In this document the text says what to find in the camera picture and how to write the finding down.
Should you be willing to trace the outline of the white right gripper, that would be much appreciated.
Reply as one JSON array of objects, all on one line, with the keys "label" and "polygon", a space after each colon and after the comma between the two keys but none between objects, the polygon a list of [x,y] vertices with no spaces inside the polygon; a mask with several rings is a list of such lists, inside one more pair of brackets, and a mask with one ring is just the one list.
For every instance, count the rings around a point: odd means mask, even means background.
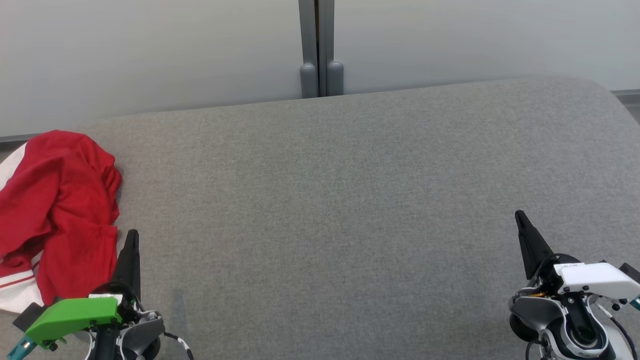
[{"label": "white right gripper", "polygon": [[[532,280],[542,262],[554,252],[523,210],[515,212],[515,221],[525,276]],[[550,276],[542,281],[540,290],[549,297],[579,292],[602,297],[637,297],[639,271],[627,262],[619,266],[605,260],[561,262],[551,266]]]}]

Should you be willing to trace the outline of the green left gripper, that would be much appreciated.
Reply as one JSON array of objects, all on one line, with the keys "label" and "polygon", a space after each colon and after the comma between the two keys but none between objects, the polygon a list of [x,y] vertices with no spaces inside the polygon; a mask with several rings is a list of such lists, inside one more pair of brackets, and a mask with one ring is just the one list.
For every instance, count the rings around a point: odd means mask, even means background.
[{"label": "green left gripper", "polygon": [[140,235],[131,228],[118,255],[111,281],[86,297],[58,300],[42,310],[25,330],[41,347],[82,330],[133,322],[141,310]]}]

